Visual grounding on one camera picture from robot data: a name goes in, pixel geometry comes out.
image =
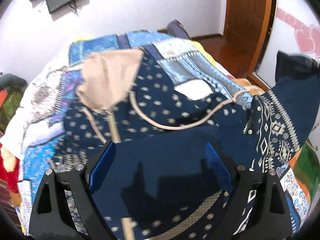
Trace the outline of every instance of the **wooden door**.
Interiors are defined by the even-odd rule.
[[[259,42],[265,9],[266,0],[229,0],[226,40],[253,57]]]
[[[252,57],[248,76],[263,89],[268,87],[254,73],[270,32],[276,0],[227,0],[225,39]]]

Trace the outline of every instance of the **blue gripper pad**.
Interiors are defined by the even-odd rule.
[[[205,159],[209,168],[214,172],[220,189],[229,193],[233,192],[231,174],[210,142],[205,145]]]
[[[90,174],[88,191],[91,194],[100,189],[115,157],[116,144],[111,141]]]

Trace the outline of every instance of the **door frame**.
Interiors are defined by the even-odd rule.
[[[226,19],[224,21],[223,35],[225,35],[225,33],[226,33],[227,29],[228,29],[229,14],[230,14],[230,0],[227,0],[227,3],[226,3]]]
[[[248,71],[248,77],[265,91],[268,91],[270,87],[261,78],[259,78],[259,76],[255,73],[255,70],[261,64],[267,49],[269,38],[272,32],[272,26],[275,20],[276,5],[277,0],[266,0],[266,9],[259,41]]]

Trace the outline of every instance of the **wooden floor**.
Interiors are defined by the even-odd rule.
[[[235,78],[246,78],[252,57],[244,54],[239,48],[229,44],[222,37],[198,40],[217,62]]]

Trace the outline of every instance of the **beige cloth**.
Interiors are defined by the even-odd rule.
[[[245,78],[237,78],[234,80],[234,82],[243,88],[250,87],[249,93],[252,96],[262,95],[265,92],[262,88],[251,85],[250,81]]]
[[[80,101],[100,114],[110,110],[127,97],[142,57],[140,49],[92,53],[83,62],[84,82],[76,91]]]

